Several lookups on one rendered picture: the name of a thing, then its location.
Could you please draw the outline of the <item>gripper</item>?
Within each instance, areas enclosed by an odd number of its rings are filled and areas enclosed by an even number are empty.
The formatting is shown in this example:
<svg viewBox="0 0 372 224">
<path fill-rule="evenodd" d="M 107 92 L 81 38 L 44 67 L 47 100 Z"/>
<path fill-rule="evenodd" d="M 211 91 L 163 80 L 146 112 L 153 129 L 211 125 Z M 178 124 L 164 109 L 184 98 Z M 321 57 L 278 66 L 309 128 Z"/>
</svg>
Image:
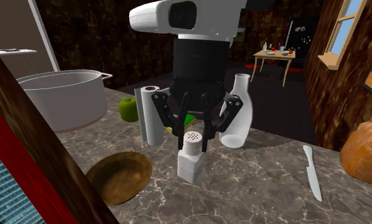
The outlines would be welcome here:
<svg viewBox="0 0 372 224">
<path fill-rule="evenodd" d="M 163 126 L 171 127 L 172 134 L 178 137 L 179 150 L 183 148 L 184 121 L 188 110 L 203 113 L 202 152 L 205 153 L 208 140 L 214 139 L 216 132 L 226 131 L 243 106 L 239 96 L 230 94 L 230 98 L 224 101 L 225 110 L 217 120 L 212 121 L 211 108 L 226 94 L 224 77 L 229 47 L 227 41 L 174 40 L 170 93 L 181 105 L 177 119 L 170 112 L 165 92 L 156 91 L 151 98 Z"/>
</svg>

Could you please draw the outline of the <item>green and yellow sponge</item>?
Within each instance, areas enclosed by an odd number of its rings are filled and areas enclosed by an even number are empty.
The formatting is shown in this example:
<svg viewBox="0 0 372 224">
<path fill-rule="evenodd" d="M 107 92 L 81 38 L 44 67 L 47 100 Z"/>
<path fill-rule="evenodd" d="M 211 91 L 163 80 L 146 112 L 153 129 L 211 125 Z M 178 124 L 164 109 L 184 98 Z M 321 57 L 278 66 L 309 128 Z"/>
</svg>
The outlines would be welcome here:
<svg viewBox="0 0 372 224">
<path fill-rule="evenodd" d="M 184 121 L 184 129 L 187 129 L 193 123 L 193 121 L 195 121 L 195 119 L 196 119 L 196 116 L 191 115 L 191 114 L 187 114 L 186 118 L 185 118 L 185 121 Z M 165 130 L 167 132 L 172 132 L 171 127 L 166 127 Z"/>
</svg>

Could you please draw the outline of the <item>white bottle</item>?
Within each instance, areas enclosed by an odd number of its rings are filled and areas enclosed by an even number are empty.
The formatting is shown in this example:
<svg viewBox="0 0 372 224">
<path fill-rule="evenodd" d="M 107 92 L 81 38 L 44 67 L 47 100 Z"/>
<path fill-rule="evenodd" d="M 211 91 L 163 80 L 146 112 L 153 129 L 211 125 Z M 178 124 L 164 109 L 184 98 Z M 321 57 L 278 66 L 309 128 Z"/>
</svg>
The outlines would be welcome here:
<svg viewBox="0 0 372 224">
<path fill-rule="evenodd" d="M 236 74 L 231 95 L 237 95 L 243 106 L 225 132 L 219 134 L 220 142 L 229 148 L 239 148 L 244 145 L 252 123 L 253 109 L 248 93 L 249 74 Z"/>
</svg>

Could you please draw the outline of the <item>white paper towel roll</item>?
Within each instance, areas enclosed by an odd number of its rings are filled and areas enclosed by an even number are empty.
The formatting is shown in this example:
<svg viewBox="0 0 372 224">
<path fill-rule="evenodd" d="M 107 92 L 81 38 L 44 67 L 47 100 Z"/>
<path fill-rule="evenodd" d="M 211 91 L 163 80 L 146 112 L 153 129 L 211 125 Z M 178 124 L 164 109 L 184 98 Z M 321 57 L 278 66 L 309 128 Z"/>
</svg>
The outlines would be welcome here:
<svg viewBox="0 0 372 224">
<path fill-rule="evenodd" d="M 147 141 L 150 146 L 163 143 L 165 128 L 151 98 L 159 89 L 151 85 L 134 89 L 142 140 Z"/>
</svg>

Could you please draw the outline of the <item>white salt shaker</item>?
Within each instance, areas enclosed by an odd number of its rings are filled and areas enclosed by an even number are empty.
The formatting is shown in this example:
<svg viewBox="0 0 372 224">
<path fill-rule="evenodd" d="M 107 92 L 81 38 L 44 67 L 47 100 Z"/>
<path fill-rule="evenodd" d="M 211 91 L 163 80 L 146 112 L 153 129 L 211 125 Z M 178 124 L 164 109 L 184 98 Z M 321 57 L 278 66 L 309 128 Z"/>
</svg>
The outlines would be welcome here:
<svg viewBox="0 0 372 224">
<path fill-rule="evenodd" d="M 204 159 L 202 135 L 197 131 L 186 132 L 183 148 L 178 151 L 177 175 L 189 183 L 194 183 L 202 172 Z"/>
</svg>

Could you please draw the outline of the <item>green apple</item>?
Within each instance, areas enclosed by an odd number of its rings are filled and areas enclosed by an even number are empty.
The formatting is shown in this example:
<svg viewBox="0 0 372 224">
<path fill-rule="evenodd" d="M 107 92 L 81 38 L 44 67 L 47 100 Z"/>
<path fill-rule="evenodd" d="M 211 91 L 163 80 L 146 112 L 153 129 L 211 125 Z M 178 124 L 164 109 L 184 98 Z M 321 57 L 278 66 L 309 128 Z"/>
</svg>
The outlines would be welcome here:
<svg viewBox="0 0 372 224">
<path fill-rule="evenodd" d="M 139 120 L 137 103 L 134 97 L 122 99 L 118 103 L 118 109 L 122 120 L 126 122 L 137 122 Z"/>
</svg>

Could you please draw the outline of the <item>light wooden dining table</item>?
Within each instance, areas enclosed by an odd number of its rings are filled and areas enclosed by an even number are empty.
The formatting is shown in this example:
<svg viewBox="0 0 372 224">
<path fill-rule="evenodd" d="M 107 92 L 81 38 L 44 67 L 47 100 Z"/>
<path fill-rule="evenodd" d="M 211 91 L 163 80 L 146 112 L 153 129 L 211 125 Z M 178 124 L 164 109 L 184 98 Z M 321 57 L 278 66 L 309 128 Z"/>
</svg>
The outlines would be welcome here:
<svg viewBox="0 0 372 224">
<path fill-rule="evenodd" d="M 287 73 L 288 73 L 288 70 L 289 70 L 289 66 L 290 66 L 292 60 L 294 60 L 296 58 L 296 52 L 295 51 L 281 51 L 281 50 L 267 50 L 266 46 L 267 46 L 267 44 L 265 43 L 263 45 L 263 49 L 253 55 L 254 56 L 254 69 L 253 69 L 253 72 L 252 72 L 252 76 L 250 78 L 250 82 L 252 82 L 252 80 L 254 78 L 254 75 L 255 75 L 255 72 L 256 72 L 256 66 L 258 64 L 258 59 L 263 60 L 261 66 L 260 66 L 260 71 L 263 68 L 265 59 L 286 60 L 287 61 L 287 66 L 286 66 L 286 70 L 284 72 L 284 78 L 283 78 L 283 83 L 282 83 L 282 86 L 284 87 L 285 82 L 286 82 L 286 78 L 287 78 Z"/>
</svg>

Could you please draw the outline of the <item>brown wooden plate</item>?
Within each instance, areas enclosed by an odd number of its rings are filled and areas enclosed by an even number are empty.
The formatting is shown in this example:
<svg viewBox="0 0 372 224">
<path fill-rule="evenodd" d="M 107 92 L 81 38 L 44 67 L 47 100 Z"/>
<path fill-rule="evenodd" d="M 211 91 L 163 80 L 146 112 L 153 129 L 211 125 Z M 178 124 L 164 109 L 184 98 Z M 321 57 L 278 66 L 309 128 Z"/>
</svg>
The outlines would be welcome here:
<svg viewBox="0 0 372 224">
<path fill-rule="evenodd" d="M 152 174 L 149 158 L 124 151 L 110 155 L 89 169 L 86 177 L 107 206 L 122 204 L 135 197 Z"/>
</svg>

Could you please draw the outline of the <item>large silver pot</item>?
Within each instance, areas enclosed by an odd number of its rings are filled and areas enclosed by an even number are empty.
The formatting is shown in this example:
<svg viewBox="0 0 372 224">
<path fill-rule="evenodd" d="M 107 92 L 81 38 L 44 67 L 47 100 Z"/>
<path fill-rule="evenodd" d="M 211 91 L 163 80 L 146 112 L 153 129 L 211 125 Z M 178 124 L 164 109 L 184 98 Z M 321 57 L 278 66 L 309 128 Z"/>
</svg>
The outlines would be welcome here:
<svg viewBox="0 0 372 224">
<path fill-rule="evenodd" d="M 33 74 L 17 81 L 54 132 L 69 132 L 106 114 L 103 81 L 112 77 L 95 70 L 74 69 Z"/>
</svg>

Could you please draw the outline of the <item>black refrigerator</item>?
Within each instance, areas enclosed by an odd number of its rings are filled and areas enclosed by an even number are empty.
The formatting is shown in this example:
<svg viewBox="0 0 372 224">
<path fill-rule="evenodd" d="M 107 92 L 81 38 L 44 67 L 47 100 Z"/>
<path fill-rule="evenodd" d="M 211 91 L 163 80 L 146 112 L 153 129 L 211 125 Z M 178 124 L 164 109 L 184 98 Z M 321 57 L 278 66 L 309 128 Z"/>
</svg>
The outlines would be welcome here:
<svg viewBox="0 0 372 224">
<path fill-rule="evenodd" d="M 292 17 L 284 40 L 284 50 L 293 51 L 297 59 L 304 58 L 310 50 L 319 17 Z"/>
</svg>

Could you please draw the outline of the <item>white knife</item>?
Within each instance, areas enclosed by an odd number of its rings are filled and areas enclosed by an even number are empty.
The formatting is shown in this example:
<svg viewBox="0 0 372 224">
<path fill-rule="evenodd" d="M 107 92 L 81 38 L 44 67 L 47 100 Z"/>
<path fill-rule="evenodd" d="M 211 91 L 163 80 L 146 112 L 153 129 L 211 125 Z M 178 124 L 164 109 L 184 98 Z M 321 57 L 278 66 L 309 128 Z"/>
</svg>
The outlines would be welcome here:
<svg viewBox="0 0 372 224">
<path fill-rule="evenodd" d="M 317 177 L 317 173 L 315 170 L 315 164 L 313 162 L 313 149 L 308 145 L 303 145 L 303 150 L 307 156 L 308 159 L 308 166 L 306 167 L 307 170 L 307 176 L 308 181 L 310 184 L 311 191 L 314 195 L 314 197 L 319 201 L 322 202 L 322 194 L 320 190 L 320 184 Z"/>
</svg>

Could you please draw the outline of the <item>light wood framed window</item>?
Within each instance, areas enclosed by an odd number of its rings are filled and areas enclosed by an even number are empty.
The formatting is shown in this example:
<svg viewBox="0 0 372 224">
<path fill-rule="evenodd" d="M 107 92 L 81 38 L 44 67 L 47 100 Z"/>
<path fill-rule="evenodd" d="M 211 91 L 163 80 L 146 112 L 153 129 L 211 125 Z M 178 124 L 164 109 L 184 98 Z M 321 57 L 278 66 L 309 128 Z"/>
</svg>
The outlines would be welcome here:
<svg viewBox="0 0 372 224">
<path fill-rule="evenodd" d="M 318 56 L 329 70 L 338 70 L 367 1 L 343 0 L 325 51 Z"/>
</svg>

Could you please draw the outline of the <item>brown bread loaf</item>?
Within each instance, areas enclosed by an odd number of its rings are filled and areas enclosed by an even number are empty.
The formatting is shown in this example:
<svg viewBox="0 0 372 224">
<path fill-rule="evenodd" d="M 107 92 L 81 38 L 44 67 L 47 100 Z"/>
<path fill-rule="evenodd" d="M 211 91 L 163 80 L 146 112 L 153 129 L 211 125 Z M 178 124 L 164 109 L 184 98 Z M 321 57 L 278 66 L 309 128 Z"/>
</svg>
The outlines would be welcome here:
<svg viewBox="0 0 372 224">
<path fill-rule="evenodd" d="M 360 123 L 340 151 L 347 174 L 372 184 L 372 122 Z"/>
</svg>

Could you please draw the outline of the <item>brown framed window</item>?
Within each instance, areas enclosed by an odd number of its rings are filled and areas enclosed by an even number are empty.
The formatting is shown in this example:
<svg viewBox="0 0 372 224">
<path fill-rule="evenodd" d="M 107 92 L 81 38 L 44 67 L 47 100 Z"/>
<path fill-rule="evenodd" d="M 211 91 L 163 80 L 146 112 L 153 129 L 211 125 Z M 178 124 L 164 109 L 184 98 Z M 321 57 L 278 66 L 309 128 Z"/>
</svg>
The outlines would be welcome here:
<svg viewBox="0 0 372 224">
<path fill-rule="evenodd" d="M 0 160 L 46 224 L 119 224 L 1 58 Z"/>
</svg>

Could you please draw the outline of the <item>white wall shelf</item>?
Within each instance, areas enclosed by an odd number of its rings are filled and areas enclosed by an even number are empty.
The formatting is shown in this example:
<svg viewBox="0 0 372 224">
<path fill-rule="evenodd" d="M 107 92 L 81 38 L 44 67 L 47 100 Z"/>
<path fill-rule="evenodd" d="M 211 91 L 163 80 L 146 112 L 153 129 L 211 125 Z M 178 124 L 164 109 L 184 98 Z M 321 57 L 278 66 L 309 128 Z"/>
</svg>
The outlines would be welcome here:
<svg viewBox="0 0 372 224">
<path fill-rule="evenodd" d="M 23 55 L 23 54 L 30 54 L 30 53 L 37 53 L 36 50 L 30 50 L 30 49 L 6 49 L 6 50 L 0 50 L 0 56 L 3 55 Z"/>
</svg>

